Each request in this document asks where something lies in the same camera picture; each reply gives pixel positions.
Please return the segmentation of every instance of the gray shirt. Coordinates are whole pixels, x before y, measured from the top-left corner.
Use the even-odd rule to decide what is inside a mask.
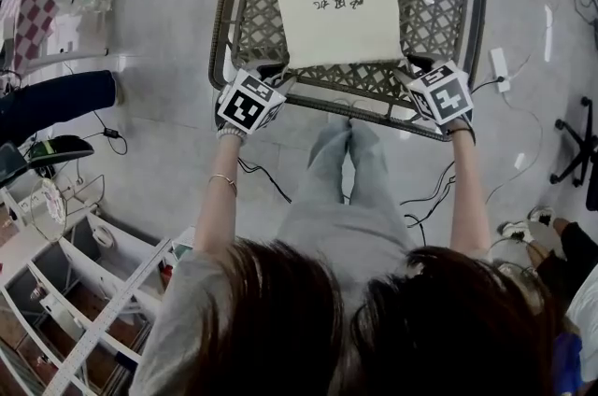
[[[405,225],[371,208],[296,203],[278,239],[332,268],[348,317],[363,301],[367,282],[405,271],[405,253],[414,247]],[[131,387],[132,395],[182,394],[200,346],[206,293],[227,307],[228,284],[207,255],[191,252],[178,264],[163,298]]]

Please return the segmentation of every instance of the gray pants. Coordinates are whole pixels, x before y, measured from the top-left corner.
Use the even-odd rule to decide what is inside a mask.
[[[392,202],[382,143],[360,120],[338,119],[322,129],[293,202],[344,204],[342,169],[347,151],[355,166],[349,205],[375,209],[406,233],[405,223]]]

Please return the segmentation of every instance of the chair leg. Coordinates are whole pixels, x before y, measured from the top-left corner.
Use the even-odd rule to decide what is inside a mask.
[[[581,162],[581,177],[574,178],[573,185],[576,187],[581,187],[583,185],[584,180],[586,179],[586,174],[588,172],[588,163],[590,162],[590,158],[584,159]]]
[[[586,165],[588,165],[587,160],[589,158],[590,158],[589,154],[586,154],[584,152],[579,152],[578,155],[576,155],[576,157],[573,159],[573,161],[571,163],[569,163],[567,168],[565,168],[564,171],[559,176],[557,176],[556,174],[552,174],[550,176],[550,183],[552,185],[561,183],[563,180],[565,180],[567,177],[569,177],[571,174],[573,174],[575,169],[577,169],[581,164],[584,163],[584,160],[586,161]]]
[[[574,131],[573,128],[567,122],[563,122],[562,127],[569,133],[569,135],[573,137],[573,139],[577,142],[579,147],[583,149],[585,142],[581,140],[581,137],[578,135],[578,133]]]
[[[588,108],[588,121],[586,123],[586,142],[591,142],[592,136],[592,121],[594,119],[593,116],[593,102],[588,97],[581,98],[581,104]]]

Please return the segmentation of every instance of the black chair base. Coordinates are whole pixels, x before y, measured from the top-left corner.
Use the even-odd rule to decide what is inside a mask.
[[[598,137],[592,133],[592,118],[593,118],[593,104],[591,99],[588,97],[581,98],[581,104],[584,107],[588,108],[588,120],[586,124],[586,135],[585,138],[581,138],[576,131],[574,131],[571,126],[565,122],[564,120],[558,119],[554,125],[558,130],[565,130],[567,131],[573,139],[576,141],[577,146],[579,147],[579,153],[576,157],[569,163],[567,168],[560,175],[552,174],[550,176],[550,183],[557,184],[565,180],[568,176],[573,174],[575,170],[581,165],[581,176],[579,178],[574,178],[573,185],[576,187],[580,187],[583,185],[584,180],[586,179],[586,174],[588,173],[588,164],[590,161],[594,161],[595,157],[595,150],[598,147]]]

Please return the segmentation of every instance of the table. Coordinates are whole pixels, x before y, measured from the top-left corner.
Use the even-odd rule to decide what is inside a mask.
[[[453,59],[469,74],[469,86],[473,88],[486,0],[399,0],[399,7],[401,45],[407,58],[429,54],[436,59]],[[277,0],[218,1],[208,73],[215,88],[221,89],[226,84],[223,73],[227,59],[239,68],[255,59],[288,62],[288,57]],[[331,65],[289,71],[299,84],[372,99],[384,104],[383,112],[298,93],[288,94],[287,102],[449,140],[430,123],[418,121],[417,116],[410,120],[393,116],[397,107],[415,110],[395,76],[397,70],[412,75],[406,64],[399,63]]]

